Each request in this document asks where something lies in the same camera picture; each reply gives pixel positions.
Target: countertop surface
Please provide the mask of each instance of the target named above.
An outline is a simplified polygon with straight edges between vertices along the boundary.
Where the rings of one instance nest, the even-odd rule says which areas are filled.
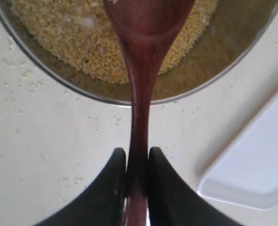
[[[278,15],[227,75],[176,103],[153,106],[159,146],[194,190],[205,169],[278,90]],[[66,89],[22,53],[0,24],[0,226],[28,226],[88,186],[115,147],[128,150],[130,108]],[[245,226],[278,225],[268,211],[209,201]]]

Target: black object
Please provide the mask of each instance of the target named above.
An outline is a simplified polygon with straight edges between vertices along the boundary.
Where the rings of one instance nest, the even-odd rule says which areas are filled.
[[[37,226],[120,226],[125,164],[124,150],[115,149],[79,197]],[[240,226],[188,187],[160,148],[152,148],[149,153],[147,196],[151,226]]]

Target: white plastic tray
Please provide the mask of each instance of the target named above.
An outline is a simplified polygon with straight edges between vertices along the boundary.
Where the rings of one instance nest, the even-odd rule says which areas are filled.
[[[202,176],[198,193],[258,210],[278,204],[278,92]]]

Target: wooden spoon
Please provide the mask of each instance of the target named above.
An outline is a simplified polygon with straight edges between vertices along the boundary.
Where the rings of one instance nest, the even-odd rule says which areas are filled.
[[[117,33],[132,87],[131,144],[126,173],[124,226],[145,226],[148,116],[161,64],[194,0],[104,0]]]

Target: metal bowl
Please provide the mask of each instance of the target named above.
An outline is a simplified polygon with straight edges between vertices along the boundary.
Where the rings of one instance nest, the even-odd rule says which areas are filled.
[[[219,0],[209,26],[189,54],[177,67],[158,77],[152,104],[186,97],[225,75],[254,46],[277,10],[278,0]],[[28,33],[11,12],[8,0],[0,0],[0,20],[20,48],[62,85],[98,101],[130,105],[129,84],[93,79],[58,60]]]

